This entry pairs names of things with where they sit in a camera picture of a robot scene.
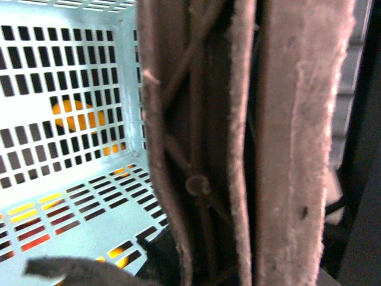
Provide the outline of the dark padded left gripper finger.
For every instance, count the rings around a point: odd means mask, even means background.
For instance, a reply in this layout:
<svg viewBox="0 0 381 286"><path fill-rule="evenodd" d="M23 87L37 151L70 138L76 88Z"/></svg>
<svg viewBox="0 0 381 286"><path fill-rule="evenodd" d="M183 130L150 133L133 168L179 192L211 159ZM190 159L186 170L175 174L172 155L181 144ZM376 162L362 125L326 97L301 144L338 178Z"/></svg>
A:
<svg viewBox="0 0 381 286"><path fill-rule="evenodd" d="M169 229L152 240L137 238L146 262L133 275L118 266L93 259L55 256L36 257L25 263L23 275L41 279L63 277L62 285L181 285L179 255Z"/></svg>

